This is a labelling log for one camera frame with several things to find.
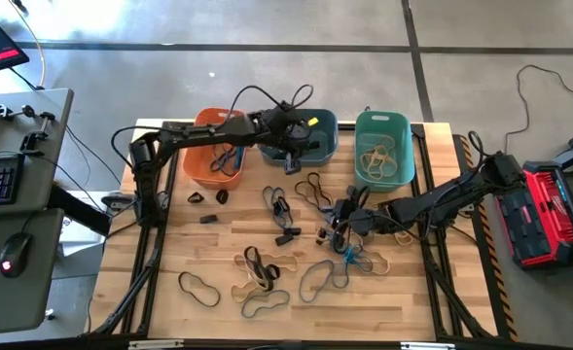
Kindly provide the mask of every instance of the wooden table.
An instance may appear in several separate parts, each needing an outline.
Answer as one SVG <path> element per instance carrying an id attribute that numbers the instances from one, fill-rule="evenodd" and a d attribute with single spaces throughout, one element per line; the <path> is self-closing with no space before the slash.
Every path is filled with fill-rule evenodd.
<path id="1" fill-rule="evenodd" d="M 160 126 L 162 122 L 139 120 L 137 124 Z M 426 123 L 424 127 L 438 186 L 459 174 L 450 127 L 447 123 Z M 134 137 L 142 132 L 136 130 Z M 354 182 L 353 140 L 351 131 L 341 132 L 340 147 L 327 166 L 305 168 L 300 174 L 291 176 L 284 175 L 280 167 L 265 165 L 257 148 L 248 150 L 240 187 L 230 192 L 225 205 L 216 201 L 216 191 L 205 190 L 187 178 L 182 170 L 182 151 L 177 164 L 149 337 L 434 339 L 422 254 L 415 241 L 410 246 L 400 246 L 393 236 L 376 234 L 367 248 L 381 252 L 390 261 L 387 275 L 367 275 L 351 267 L 351 281 L 346 289 L 332 287 L 324 290 L 313 303 L 302 302 L 298 296 L 300 280 L 308 267 L 325 259 L 339 263 L 341 257 L 332 253 L 327 244 L 318 246 L 314 243 L 315 233 L 324 227 L 324 222 L 311 205 L 295 194 L 294 185 L 304 180 L 309 171 L 318 171 L 324 190 L 333 198 L 345 197 L 346 186 Z M 421 157 L 417 148 L 414 151 L 420 186 L 426 189 Z M 267 185 L 280 186 L 286 191 L 296 226 L 303 229 L 301 236 L 282 247 L 275 246 L 274 238 L 280 229 L 273 223 L 260 196 Z M 126 169 L 122 191 L 132 193 L 133 189 L 132 176 Z M 188 203 L 187 198 L 193 192 L 202 193 L 206 199 L 201 204 Z M 406 185 L 392 193 L 374 193 L 368 203 L 374 205 L 388 198 L 411 195 L 411 187 Z M 208 214 L 217 214 L 219 223 L 199 224 L 198 218 Z M 112 229 L 133 220 L 132 213 L 124 213 L 116 219 Z M 458 218 L 456 226 L 473 234 L 469 220 Z M 107 243 L 90 307 L 94 328 L 111 313 L 128 288 L 138 233 L 139 227 L 132 227 Z M 300 264 L 297 272 L 286 271 L 276 281 L 276 289 L 290 292 L 290 303 L 260 311 L 251 320 L 241 316 L 241 304 L 234 302 L 230 293 L 233 284 L 242 285 L 247 281 L 245 272 L 234 266 L 233 256 L 242 254 L 249 245 L 258 247 L 261 254 L 295 256 Z M 496 333 L 477 247 L 452 229 L 448 230 L 447 245 L 455 290 L 483 327 Z M 177 282 L 181 271 L 190 271 L 215 286 L 222 296 L 219 305 L 206 308 L 181 292 Z M 320 285 L 324 280 L 322 272 L 326 270 L 312 274 L 312 279 L 306 284 Z M 305 289 L 307 296 L 310 288 Z M 449 330 L 448 303 L 443 293 L 440 292 L 440 296 L 445 325 Z M 142 292 L 138 305 L 143 304 L 143 297 Z M 133 330 L 138 324 L 140 311 L 141 307 L 137 307 Z"/>

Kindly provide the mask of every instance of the red power station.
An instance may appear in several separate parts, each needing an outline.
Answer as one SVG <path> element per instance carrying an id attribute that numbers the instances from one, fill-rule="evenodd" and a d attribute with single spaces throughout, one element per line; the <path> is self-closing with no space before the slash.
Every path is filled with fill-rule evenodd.
<path id="1" fill-rule="evenodd" d="M 497 197 L 521 268 L 573 264 L 573 195 L 559 164 L 527 161 L 526 187 Z"/>

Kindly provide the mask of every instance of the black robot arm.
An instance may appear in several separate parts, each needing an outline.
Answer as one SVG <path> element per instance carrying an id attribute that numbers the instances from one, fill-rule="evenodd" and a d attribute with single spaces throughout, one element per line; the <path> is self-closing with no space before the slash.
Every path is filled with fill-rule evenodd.
<path id="1" fill-rule="evenodd" d="M 299 158 L 305 151 L 318 148 L 309 142 L 308 123 L 308 120 L 297 116 L 291 105 L 282 102 L 271 110 L 232 117 L 222 124 L 162 128 L 144 134 L 129 146 L 136 183 L 134 211 L 137 224 L 143 228 L 154 228 L 164 221 L 157 194 L 158 176 L 176 151 L 222 143 L 244 147 L 262 144 L 285 153 L 284 170 L 287 174 L 294 174 L 301 170 Z"/>
<path id="2" fill-rule="evenodd" d="M 515 157 L 498 152 L 485 158 L 480 167 L 429 192 L 381 202 L 377 210 L 356 210 L 349 216 L 349 225 L 360 235 L 370 231 L 394 233 L 420 221 L 426 221 L 428 228 L 446 228 L 454 222 L 461 208 L 480 202 L 487 194 L 518 190 L 524 181 Z"/>

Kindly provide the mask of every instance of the concrete floor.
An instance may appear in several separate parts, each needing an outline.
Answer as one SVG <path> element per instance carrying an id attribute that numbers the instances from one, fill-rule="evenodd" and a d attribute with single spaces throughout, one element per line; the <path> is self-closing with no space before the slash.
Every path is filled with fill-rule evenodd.
<path id="1" fill-rule="evenodd" d="M 45 87 L 75 90 L 71 127 L 120 175 L 122 162 L 109 146 L 114 130 L 134 124 L 138 118 L 193 118 L 202 108 L 229 106 L 235 93 L 249 84 L 285 99 L 301 84 L 313 84 L 315 94 L 306 107 L 330 109 L 341 120 L 354 120 L 371 106 L 398 111 L 413 122 L 421 122 L 430 120 L 423 113 L 426 108 L 421 108 L 421 102 L 426 101 L 419 98 L 425 83 L 433 120 L 450 123 L 455 133 L 476 130 L 490 152 L 502 148 L 505 132 L 524 125 L 516 91 L 516 73 L 523 65 L 554 69 L 573 88 L 573 50 L 552 50 L 555 54 L 521 54 L 515 50 L 514 54 L 422 55 L 414 51 L 422 61 L 416 68 L 424 74 L 417 82 L 413 65 L 417 59 L 411 54 L 414 40 L 408 39 L 401 0 L 24 3 L 30 10 L 28 21 L 38 37 L 48 43 L 148 44 L 121 45 L 117 46 L 120 50 L 107 51 L 74 50 L 77 48 L 71 46 L 46 50 Z M 405 3 L 412 10 L 421 47 L 573 49 L 573 1 Z M 3 1 L 0 23 L 15 40 L 25 45 L 33 41 Z M 150 44 L 177 46 L 172 50 Z M 241 47 L 212 51 L 211 47 L 194 49 L 179 44 L 245 45 L 248 51 Z M 292 45 L 342 47 L 289 49 Z M 384 49 L 379 52 L 374 46 Z M 17 70 L 35 83 L 41 69 L 37 51 L 26 52 L 31 62 Z M 0 92 L 19 90 L 25 90 L 20 80 L 11 72 L 0 72 Z M 509 151 L 520 162 L 552 158 L 573 136 L 573 94 L 562 89 L 555 77 L 530 70 L 522 74 L 522 91 L 529 103 L 531 127 L 522 136 L 511 138 Z M 269 106 L 254 92 L 243 95 L 239 103 L 247 110 Z M 128 140 L 129 135 L 125 135 L 119 144 Z M 60 164 L 82 183 L 87 172 L 77 158 L 76 147 L 64 143 Z M 88 158 L 92 174 L 87 188 L 116 188 L 107 170 L 91 155 Z M 59 180 L 72 187 L 61 174 Z M 494 215 L 495 211 L 490 211 L 490 217 Z M 573 346 L 573 268 L 521 271 L 511 263 L 499 227 L 494 226 L 494 233 L 520 339 Z M 93 262 L 97 252 L 86 253 L 81 259 Z M 93 273 L 88 266 L 65 273 L 65 267 L 58 267 L 55 275 Z M 0 341 L 82 332 L 94 280 L 93 276 L 55 280 L 49 305 L 60 317 L 34 331 L 0 334 Z"/>

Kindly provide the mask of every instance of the blue basket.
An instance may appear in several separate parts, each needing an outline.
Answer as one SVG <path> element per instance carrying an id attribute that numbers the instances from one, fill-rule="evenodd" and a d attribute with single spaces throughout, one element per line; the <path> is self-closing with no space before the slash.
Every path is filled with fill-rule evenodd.
<path id="1" fill-rule="evenodd" d="M 394 163 L 387 161 L 383 168 L 375 168 L 369 172 L 378 172 L 382 175 L 396 170 L 391 176 L 374 178 L 366 171 L 366 161 L 362 155 L 377 146 L 383 145 L 388 150 L 388 155 L 396 160 Z M 360 114 L 355 123 L 355 184 L 361 188 L 368 186 L 371 192 L 388 193 L 405 185 L 413 179 L 415 165 L 413 163 L 412 128 L 410 121 L 403 115 L 392 112 L 368 111 Z"/>
<path id="2" fill-rule="evenodd" d="M 297 115 L 302 118 L 316 117 L 318 123 L 310 127 L 309 141 L 318 141 L 319 148 L 310 150 L 301 157 L 302 166 L 323 166 L 329 162 L 338 149 L 338 119 L 322 109 L 300 109 Z M 281 151 L 267 146 L 258 146 L 263 160 L 273 166 L 282 166 L 284 157 Z"/>

